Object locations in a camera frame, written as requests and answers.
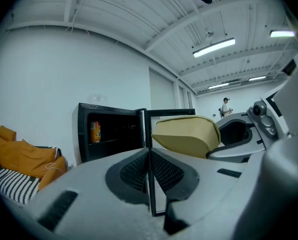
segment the sofa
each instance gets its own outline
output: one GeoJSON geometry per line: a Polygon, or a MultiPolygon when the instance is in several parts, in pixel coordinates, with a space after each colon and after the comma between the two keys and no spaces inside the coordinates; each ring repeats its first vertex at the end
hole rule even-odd
{"type": "Polygon", "coordinates": [[[15,131],[0,127],[0,195],[4,199],[23,207],[66,172],[59,148],[16,141],[15,131]]]}

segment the white ceiling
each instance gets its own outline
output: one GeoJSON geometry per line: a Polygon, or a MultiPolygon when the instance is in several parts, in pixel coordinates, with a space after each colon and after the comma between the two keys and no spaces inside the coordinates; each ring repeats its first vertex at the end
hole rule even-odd
{"type": "Polygon", "coordinates": [[[266,81],[285,77],[281,70],[298,51],[293,37],[270,38],[271,30],[290,29],[279,0],[18,0],[7,16],[9,30],[64,26],[116,39],[198,94],[264,74],[266,81]],[[236,44],[194,58],[194,51],[229,38],[236,44]]]}

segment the fluorescent light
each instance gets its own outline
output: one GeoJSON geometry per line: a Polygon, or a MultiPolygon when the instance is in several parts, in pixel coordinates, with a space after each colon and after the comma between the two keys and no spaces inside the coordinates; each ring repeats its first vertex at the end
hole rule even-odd
{"type": "Polygon", "coordinates": [[[225,47],[228,47],[228,46],[233,46],[235,43],[236,43],[236,40],[234,38],[230,38],[230,39],[227,39],[227,40],[224,40],[224,41],[221,41],[221,42],[211,44],[211,45],[209,45],[205,48],[202,48],[200,50],[196,50],[192,54],[195,58],[198,58],[202,55],[211,53],[211,52],[219,50],[221,48],[225,48],[225,47]]]}
{"type": "Polygon", "coordinates": [[[284,38],[284,37],[294,37],[295,32],[288,30],[273,30],[270,32],[271,38],[284,38]]]}
{"type": "Polygon", "coordinates": [[[218,87],[223,87],[223,86],[228,86],[228,85],[229,85],[229,83],[226,82],[226,83],[223,83],[223,84],[218,84],[218,85],[210,86],[210,87],[208,87],[208,89],[210,90],[210,89],[214,89],[214,88],[218,88],[218,87]]]}
{"type": "Polygon", "coordinates": [[[254,81],[254,80],[260,80],[260,79],[265,79],[266,76],[259,76],[259,77],[254,77],[254,78],[250,78],[249,81],[254,81]]]}

